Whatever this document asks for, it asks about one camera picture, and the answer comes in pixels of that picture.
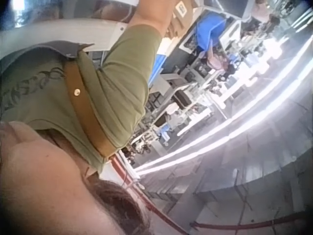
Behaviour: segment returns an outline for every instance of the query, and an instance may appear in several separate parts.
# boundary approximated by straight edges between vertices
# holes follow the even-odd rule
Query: strap rivet
[[[75,89],[74,90],[74,95],[79,96],[80,95],[80,89]]]

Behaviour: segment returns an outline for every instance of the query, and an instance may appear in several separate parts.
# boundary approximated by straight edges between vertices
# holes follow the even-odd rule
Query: t-shirt sleeve
[[[100,124],[117,148],[123,147],[145,114],[148,80],[162,41],[148,25],[126,29],[87,88]]]

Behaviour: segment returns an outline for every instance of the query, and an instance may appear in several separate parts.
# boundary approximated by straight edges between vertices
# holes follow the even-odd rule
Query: brown leather strap
[[[67,61],[64,66],[67,91],[74,107],[77,118],[94,148],[106,159],[110,157],[116,148],[104,133],[86,91],[84,82],[75,61]]]

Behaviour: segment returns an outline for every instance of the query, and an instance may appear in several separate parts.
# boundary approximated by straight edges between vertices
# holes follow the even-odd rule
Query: olive green t-shirt
[[[151,26],[130,27],[98,69],[79,52],[77,63],[91,104],[116,149],[127,144],[145,114],[148,79],[161,40]],[[14,62],[1,78],[1,119],[22,121],[35,130],[61,132],[101,172],[104,158],[89,142],[76,117],[67,93],[63,60],[50,49],[37,48]]]

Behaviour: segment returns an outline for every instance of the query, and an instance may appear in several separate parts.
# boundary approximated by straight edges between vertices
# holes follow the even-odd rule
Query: black monitor
[[[237,19],[248,19],[250,17],[255,0],[199,0],[200,5],[208,7],[209,10],[226,13]]]

